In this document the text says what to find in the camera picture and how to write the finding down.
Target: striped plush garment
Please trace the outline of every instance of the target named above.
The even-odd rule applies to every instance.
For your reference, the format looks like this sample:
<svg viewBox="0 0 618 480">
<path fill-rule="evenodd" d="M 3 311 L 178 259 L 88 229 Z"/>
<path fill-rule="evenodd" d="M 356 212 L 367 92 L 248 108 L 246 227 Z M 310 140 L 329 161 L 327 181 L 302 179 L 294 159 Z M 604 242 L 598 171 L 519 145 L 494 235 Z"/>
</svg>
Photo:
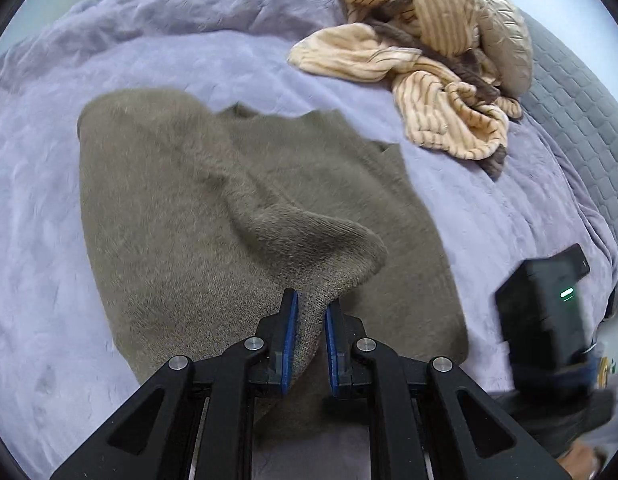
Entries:
<svg viewBox="0 0 618 480">
<path fill-rule="evenodd" d="M 289 54 L 291 64 L 355 82 L 389 78 L 405 134 L 414 144 L 470 160 L 488 158 L 500 146 L 499 152 L 504 152 L 508 116 L 522 115 L 516 100 L 501 96 L 490 105 L 479 102 L 476 88 L 445 65 L 423 56 L 421 50 L 396 46 L 360 23 L 372 9 L 394 0 L 344 1 L 349 24 L 325 28 L 299 42 Z M 475 0 L 413 0 L 390 23 L 455 59 L 477 46 L 477 15 Z M 497 85 L 493 63 L 478 54 L 481 76 Z"/>
</svg>

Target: silver screw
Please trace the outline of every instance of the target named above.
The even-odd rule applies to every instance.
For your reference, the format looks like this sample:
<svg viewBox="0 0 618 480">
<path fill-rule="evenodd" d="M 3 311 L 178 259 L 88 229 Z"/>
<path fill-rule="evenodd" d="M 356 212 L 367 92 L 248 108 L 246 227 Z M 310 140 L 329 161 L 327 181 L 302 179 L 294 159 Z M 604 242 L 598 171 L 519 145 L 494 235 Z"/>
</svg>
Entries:
<svg viewBox="0 0 618 480">
<path fill-rule="evenodd" d="M 176 355 L 169 359 L 169 368 L 172 370 L 182 370 L 189 364 L 189 360 L 184 355 Z"/>
<path fill-rule="evenodd" d="M 375 350 L 375 341 L 369 337 L 364 337 L 356 341 L 356 347 L 361 352 L 371 352 Z"/>
<path fill-rule="evenodd" d="M 433 367 L 439 372 L 448 372 L 454 367 L 453 363 L 446 357 L 436 357 L 433 360 Z"/>
<path fill-rule="evenodd" d="M 249 337 L 244 342 L 244 348 L 247 350 L 260 350 L 263 346 L 265 346 L 265 342 L 259 337 Z"/>
</svg>

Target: gray quilted fabric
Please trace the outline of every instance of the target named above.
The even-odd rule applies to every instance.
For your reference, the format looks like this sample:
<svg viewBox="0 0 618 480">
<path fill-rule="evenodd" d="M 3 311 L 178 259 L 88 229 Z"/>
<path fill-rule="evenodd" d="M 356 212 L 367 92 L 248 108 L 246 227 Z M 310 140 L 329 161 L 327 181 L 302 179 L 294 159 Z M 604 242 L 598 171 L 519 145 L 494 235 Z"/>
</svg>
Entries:
<svg viewBox="0 0 618 480">
<path fill-rule="evenodd" d="M 534 80 L 520 99 L 580 174 L 618 243 L 618 103 L 591 70 L 525 14 L 534 44 Z M 618 286 L 608 316 L 618 311 Z"/>
</svg>

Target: garment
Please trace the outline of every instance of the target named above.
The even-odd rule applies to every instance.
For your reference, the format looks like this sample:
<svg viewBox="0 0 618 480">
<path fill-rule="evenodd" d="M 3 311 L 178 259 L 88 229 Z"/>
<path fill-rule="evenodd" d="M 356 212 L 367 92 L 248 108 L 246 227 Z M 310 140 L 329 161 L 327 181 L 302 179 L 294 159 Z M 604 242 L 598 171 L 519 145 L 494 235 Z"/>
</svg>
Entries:
<svg viewBox="0 0 618 480">
<path fill-rule="evenodd" d="M 406 137 L 425 148 L 445 150 L 462 159 L 481 160 L 507 146 L 509 118 L 522 109 L 513 99 L 480 102 L 476 88 L 448 67 L 422 55 L 422 50 L 397 46 L 358 23 L 391 0 L 344 0 L 349 24 L 319 30 L 300 41 L 289 62 L 306 72 L 355 82 L 388 78 L 405 123 Z M 478 30 L 476 0 L 412 0 L 391 21 L 420 38 L 443 56 L 454 58 L 474 46 Z M 486 56 L 483 78 L 497 84 Z"/>
<path fill-rule="evenodd" d="M 363 140 L 337 112 L 214 115 L 171 90 L 102 96 L 78 135 L 87 253 L 139 381 L 252 335 L 286 287 L 301 293 L 295 377 L 338 297 L 403 355 L 467 355 L 449 263 L 397 145 Z"/>
</svg>

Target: triangular cutout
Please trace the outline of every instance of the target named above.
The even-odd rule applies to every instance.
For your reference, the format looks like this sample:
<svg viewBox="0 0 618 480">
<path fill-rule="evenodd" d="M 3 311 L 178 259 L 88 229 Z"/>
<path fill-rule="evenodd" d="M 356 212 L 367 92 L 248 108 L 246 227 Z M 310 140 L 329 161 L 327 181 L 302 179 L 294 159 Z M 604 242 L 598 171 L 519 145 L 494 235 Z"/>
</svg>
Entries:
<svg viewBox="0 0 618 480">
<path fill-rule="evenodd" d="M 480 458 L 489 458 L 513 447 L 513 437 L 489 416 L 469 392 L 460 390 L 458 402 Z"/>
<path fill-rule="evenodd" d="M 155 419 L 163 405 L 164 390 L 154 391 L 134 413 L 118 426 L 107 443 L 133 455 L 140 455 L 149 442 Z"/>
</svg>

